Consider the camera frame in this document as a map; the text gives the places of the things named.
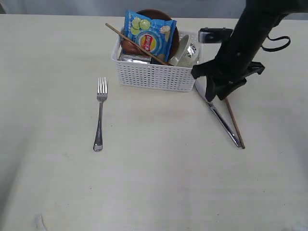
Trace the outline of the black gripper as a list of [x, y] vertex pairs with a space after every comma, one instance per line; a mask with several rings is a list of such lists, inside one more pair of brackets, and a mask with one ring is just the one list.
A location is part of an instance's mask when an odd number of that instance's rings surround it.
[[191, 71], [193, 78], [206, 77], [205, 97], [208, 101], [218, 96], [222, 101], [233, 91], [246, 83], [252, 74], [262, 74], [265, 67], [251, 57], [215, 57], [213, 60], [194, 65]]

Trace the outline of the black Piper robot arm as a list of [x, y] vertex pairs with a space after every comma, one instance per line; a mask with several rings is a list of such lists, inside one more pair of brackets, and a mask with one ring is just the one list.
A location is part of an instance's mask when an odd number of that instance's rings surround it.
[[194, 65], [191, 71], [194, 79], [206, 77], [205, 98], [224, 100], [246, 83], [246, 77], [262, 74], [264, 65], [253, 61], [259, 49], [276, 52], [289, 46], [264, 48], [270, 31], [286, 16], [307, 11], [306, 0], [248, 0], [234, 29], [201, 28], [200, 43], [221, 44], [214, 59]]

